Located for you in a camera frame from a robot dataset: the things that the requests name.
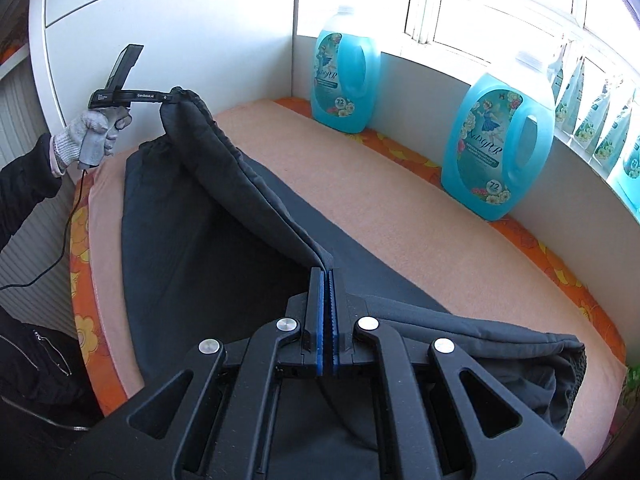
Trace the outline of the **left hand white glove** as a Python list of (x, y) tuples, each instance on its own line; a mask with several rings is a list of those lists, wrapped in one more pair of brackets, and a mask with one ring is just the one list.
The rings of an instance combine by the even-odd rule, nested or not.
[(113, 154), (119, 133), (131, 122), (126, 107), (85, 110), (52, 136), (52, 169), (64, 174), (74, 162), (80, 169), (99, 166), (106, 156)]

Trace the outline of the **left forearm black sleeve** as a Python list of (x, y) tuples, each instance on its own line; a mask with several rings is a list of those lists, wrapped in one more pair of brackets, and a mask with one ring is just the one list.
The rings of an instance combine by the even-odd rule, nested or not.
[(1, 247), (21, 229), (35, 206), (58, 194), (60, 173), (52, 170), (51, 135), (39, 137), (28, 153), (18, 156), (1, 169), (0, 240)]

